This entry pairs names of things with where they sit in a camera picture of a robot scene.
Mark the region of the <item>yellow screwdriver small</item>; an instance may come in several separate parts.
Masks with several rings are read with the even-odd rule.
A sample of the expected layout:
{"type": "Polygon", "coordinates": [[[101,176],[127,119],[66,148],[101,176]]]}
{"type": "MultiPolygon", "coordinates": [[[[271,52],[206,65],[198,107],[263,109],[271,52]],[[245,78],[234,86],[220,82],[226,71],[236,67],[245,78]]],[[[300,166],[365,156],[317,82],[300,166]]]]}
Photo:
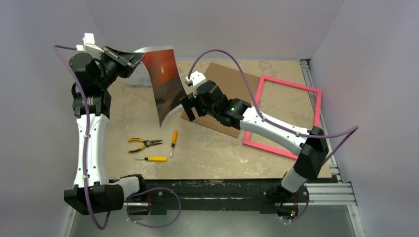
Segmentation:
{"type": "Polygon", "coordinates": [[[176,145],[176,142],[177,142],[177,137],[178,137],[178,131],[175,130],[173,132],[173,135],[172,135],[171,150],[170,150],[170,155],[169,155],[170,157],[173,156],[173,151],[174,151],[174,148],[175,148],[175,145],[176,145]]]}

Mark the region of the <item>pink photo frame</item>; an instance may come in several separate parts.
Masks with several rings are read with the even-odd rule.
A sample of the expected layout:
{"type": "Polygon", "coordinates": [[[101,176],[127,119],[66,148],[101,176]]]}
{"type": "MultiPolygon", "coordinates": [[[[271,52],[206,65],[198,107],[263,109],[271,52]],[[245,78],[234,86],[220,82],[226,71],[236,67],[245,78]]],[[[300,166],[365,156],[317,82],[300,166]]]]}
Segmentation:
{"type": "MultiPolygon", "coordinates": [[[[311,129],[320,125],[320,111],[316,108],[316,92],[307,91],[304,77],[274,78],[261,76],[255,99],[262,113],[295,127],[311,129]]],[[[243,146],[248,151],[296,160],[289,150],[260,135],[244,133],[243,146]]]]}

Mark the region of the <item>red sunset photo print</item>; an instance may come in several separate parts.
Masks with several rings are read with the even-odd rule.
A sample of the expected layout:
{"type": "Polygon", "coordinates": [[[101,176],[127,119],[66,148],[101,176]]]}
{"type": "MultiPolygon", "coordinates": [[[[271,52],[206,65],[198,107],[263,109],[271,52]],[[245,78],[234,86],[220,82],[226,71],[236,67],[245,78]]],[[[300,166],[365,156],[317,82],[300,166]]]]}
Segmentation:
{"type": "Polygon", "coordinates": [[[143,53],[141,63],[145,66],[154,94],[159,126],[177,112],[186,91],[180,79],[172,45],[149,46],[137,49],[143,53]]]}

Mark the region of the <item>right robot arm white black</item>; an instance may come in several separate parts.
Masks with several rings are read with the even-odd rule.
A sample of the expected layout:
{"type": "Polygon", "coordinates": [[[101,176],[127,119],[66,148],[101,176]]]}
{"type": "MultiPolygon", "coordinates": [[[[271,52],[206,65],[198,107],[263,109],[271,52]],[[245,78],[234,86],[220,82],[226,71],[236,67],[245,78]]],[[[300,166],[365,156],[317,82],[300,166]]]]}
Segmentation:
{"type": "Polygon", "coordinates": [[[186,78],[185,83],[193,87],[192,93],[181,99],[190,121],[195,116],[209,115],[223,126],[260,135],[297,156],[295,164],[285,173],[277,188],[280,199],[291,200],[307,180],[318,177],[329,152],[321,128],[296,127],[296,132],[292,133],[293,125],[258,114],[256,107],[246,101],[229,99],[211,80],[186,78]]]}

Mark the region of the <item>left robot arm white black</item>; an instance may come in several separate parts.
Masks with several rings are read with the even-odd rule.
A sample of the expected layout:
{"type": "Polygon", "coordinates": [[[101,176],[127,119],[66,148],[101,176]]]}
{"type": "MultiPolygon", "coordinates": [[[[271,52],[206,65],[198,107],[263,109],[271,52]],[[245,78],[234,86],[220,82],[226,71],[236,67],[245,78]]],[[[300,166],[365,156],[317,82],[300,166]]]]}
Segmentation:
{"type": "Polygon", "coordinates": [[[83,49],[68,62],[75,79],[71,93],[79,154],[73,187],[64,191],[64,201],[81,215],[120,210],[128,197],[135,202],[147,197],[140,174],[111,182],[105,167],[112,99],[108,88],[117,78],[130,77],[144,56],[142,52],[121,52],[104,46],[92,51],[83,49]]]}

